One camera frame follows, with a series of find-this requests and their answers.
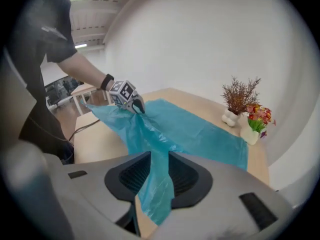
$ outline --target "black vent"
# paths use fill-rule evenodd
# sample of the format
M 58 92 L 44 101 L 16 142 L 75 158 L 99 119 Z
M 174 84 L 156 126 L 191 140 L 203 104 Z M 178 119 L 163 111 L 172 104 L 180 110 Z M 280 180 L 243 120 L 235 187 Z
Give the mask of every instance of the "black vent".
M 171 151 L 169 175 L 174 188 L 172 209 L 195 206 L 209 193 L 213 184 L 207 169 Z
M 239 198 L 260 231 L 277 221 L 278 218 L 265 206 L 255 193 L 246 193 L 240 195 Z
M 193 188 L 199 179 L 199 174 L 195 169 L 173 156 L 169 157 L 169 175 L 173 182 L 174 197 Z
M 150 156 L 145 156 L 120 172 L 119 180 L 135 195 L 138 194 L 150 173 Z
M 104 184 L 113 196 L 132 204 L 145 183 L 151 163 L 151 152 L 111 168 L 104 177 Z
M 84 175 L 87 175 L 87 172 L 84 170 L 78 170 L 78 171 L 74 171 L 74 172 L 69 172 L 68 173 L 70 179 L 74 179 L 74 178 L 78 178 Z

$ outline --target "dried brown plant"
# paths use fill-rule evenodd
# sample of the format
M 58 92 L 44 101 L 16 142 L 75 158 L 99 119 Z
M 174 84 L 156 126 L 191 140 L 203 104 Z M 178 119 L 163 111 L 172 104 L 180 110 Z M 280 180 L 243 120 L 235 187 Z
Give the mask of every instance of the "dried brown plant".
M 248 84 L 240 82 L 232 76 L 231 85 L 222 85 L 223 95 L 221 95 L 228 106 L 228 109 L 235 115 L 241 115 L 247 111 L 247 105 L 258 104 L 258 95 L 255 91 L 261 78 L 250 80 Z

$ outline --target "teal plastic sheet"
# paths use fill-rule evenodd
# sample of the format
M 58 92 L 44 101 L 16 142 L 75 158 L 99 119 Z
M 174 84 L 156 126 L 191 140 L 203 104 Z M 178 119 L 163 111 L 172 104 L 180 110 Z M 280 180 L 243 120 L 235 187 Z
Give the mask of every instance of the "teal plastic sheet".
M 242 138 L 164 99 L 146 102 L 145 114 L 132 114 L 117 106 L 86 106 L 120 136 L 129 154 L 151 151 L 150 174 L 138 197 L 142 211 L 157 225 L 169 215 L 174 198 L 168 151 L 247 170 L 248 146 Z

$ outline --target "chair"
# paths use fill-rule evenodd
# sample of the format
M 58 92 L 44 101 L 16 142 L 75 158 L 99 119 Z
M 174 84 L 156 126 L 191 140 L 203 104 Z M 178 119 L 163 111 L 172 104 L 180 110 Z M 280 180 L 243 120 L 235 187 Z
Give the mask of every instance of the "chair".
M 48 97 L 49 97 L 49 100 L 48 100 L 49 105 L 50 106 L 56 105 L 58 107 L 58 102 L 61 101 L 61 98 L 59 98 L 58 95 L 56 95 L 55 93 L 50 93 Z

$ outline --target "potted plant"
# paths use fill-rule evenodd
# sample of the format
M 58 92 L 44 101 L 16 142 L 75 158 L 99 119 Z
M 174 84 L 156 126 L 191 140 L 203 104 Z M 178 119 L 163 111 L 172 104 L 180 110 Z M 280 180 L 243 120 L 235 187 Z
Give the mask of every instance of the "potted plant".
M 259 104 L 248 105 L 246 111 L 249 113 L 248 125 L 241 128 L 240 136 L 249 145 L 256 144 L 259 136 L 267 136 L 267 125 L 272 123 L 276 125 L 276 120 L 272 119 L 271 110 Z
M 231 85 L 223 85 L 223 95 L 221 95 L 227 104 L 222 121 L 228 126 L 234 127 L 242 113 L 247 111 L 248 104 L 258 103 L 258 93 L 255 91 L 261 78 L 250 80 L 248 84 L 240 82 L 236 77 L 232 77 Z

